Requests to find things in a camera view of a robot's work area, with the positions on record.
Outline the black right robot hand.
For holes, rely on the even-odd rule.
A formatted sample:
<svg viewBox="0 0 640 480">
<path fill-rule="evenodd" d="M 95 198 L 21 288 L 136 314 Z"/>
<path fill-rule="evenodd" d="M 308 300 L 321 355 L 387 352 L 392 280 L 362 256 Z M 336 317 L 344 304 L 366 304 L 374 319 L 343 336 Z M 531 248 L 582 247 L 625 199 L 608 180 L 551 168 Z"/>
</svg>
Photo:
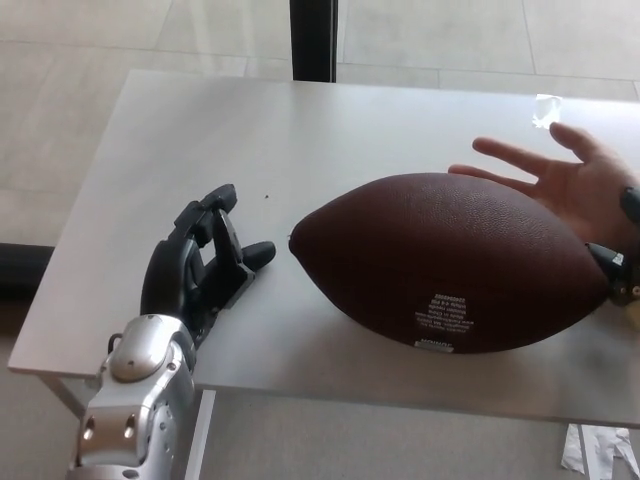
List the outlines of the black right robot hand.
<svg viewBox="0 0 640 480">
<path fill-rule="evenodd" d="M 620 208 L 631 224 L 639 229 L 639 189 L 627 187 L 620 196 Z M 610 298 L 618 306 L 639 302 L 639 253 L 632 256 L 605 246 L 587 243 L 587 249 L 606 276 Z"/>
</svg>

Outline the bare person's hand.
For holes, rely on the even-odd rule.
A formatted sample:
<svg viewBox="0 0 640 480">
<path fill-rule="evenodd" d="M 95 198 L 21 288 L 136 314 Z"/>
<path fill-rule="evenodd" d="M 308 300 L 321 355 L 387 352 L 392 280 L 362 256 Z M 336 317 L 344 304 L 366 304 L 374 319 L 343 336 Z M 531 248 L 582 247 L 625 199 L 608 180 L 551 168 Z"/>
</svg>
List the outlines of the bare person's hand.
<svg viewBox="0 0 640 480">
<path fill-rule="evenodd" d="M 584 242 L 595 243 L 629 257 L 639 251 L 639 229 L 620 207 L 628 187 L 639 176 L 609 147 L 584 130 L 554 122 L 554 141 L 571 151 L 576 163 L 552 159 L 495 139 L 479 137 L 472 148 L 536 178 L 527 183 L 468 165 L 452 165 L 452 174 L 482 178 L 507 186 L 538 201 L 563 220 Z"/>
</svg>

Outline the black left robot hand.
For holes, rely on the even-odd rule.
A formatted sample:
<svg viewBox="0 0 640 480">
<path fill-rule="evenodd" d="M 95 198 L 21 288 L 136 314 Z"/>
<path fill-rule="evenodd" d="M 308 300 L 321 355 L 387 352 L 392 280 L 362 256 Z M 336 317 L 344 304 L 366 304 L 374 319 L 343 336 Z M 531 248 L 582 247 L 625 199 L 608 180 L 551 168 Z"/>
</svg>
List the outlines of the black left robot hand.
<svg viewBox="0 0 640 480">
<path fill-rule="evenodd" d="M 270 241 L 240 245 L 229 219 L 236 203 L 232 184 L 190 202 L 157 244 L 145 273 L 140 313 L 181 320 L 195 346 L 276 255 Z"/>
</svg>

